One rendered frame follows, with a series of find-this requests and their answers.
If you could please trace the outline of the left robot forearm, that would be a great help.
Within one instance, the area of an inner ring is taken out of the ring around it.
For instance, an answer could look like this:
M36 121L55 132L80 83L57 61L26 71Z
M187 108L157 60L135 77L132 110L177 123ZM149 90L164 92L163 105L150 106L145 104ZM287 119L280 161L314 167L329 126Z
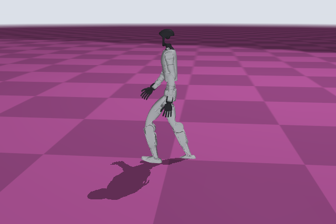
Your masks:
M175 81L174 81L174 77L173 75L168 75L167 77L167 81L168 81L168 98L167 98L167 101L168 102L172 102L172 99L173 99L173 95L174 95L174 87L175 87Z

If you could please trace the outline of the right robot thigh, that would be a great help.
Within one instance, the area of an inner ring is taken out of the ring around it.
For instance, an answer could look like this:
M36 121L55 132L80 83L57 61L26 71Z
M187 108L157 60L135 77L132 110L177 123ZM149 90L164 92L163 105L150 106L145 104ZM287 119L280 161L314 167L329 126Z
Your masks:
M166 111L165 111L165 113L166 113ZM168 115L168 112L167 112L167 115ZM181 122L176 122L175 117L176 117L175 106L174 106L174 104L172 104L172 116L170 117L170 113L169 113L169 117L167 117L167 120L168 120L169 124L171 125L171 127L173 128L174 131L176 131L178 133L182 132L183 129L184 129L184 126Z

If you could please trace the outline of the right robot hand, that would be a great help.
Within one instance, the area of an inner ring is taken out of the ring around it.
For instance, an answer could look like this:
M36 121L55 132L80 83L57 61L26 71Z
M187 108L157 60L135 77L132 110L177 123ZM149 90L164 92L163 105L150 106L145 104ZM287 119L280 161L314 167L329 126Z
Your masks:
M141 96L144 94L144 95L142 96L142 98L145 96L145 97L144 97L144 99L145 99L146 96L148 95L147 98L146 98L146 100L148 99L148 97L152 94L153 90L155 90L155 89L152 88L153 85L154 85L154 83L153 83L150 87L145 88L145 89L142 90L142 91L145 90L145 91L141 94ZM142 92L142 91L141 91L141 92Z

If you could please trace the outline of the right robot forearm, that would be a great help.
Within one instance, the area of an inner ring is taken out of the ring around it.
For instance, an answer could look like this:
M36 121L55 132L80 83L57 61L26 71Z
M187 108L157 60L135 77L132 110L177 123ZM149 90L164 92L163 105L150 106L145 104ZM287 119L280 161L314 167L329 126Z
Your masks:
M164 74L163 72L161 72L160 76L158 77L158 79L155 81L154 85L152 86L153 89L156 89L158 86L161 85L161 82L163 82L164 80Z

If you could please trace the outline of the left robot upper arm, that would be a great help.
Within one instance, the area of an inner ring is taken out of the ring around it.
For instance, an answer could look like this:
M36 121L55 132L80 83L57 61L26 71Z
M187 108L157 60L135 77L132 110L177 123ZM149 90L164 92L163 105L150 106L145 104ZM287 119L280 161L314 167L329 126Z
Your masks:
M173 75L174 80L175 80L176 73L175 73L175 67L174 67L174 55L171 51L169 51L165 53L164 57L165 57L167 69L170 72L170 74Z

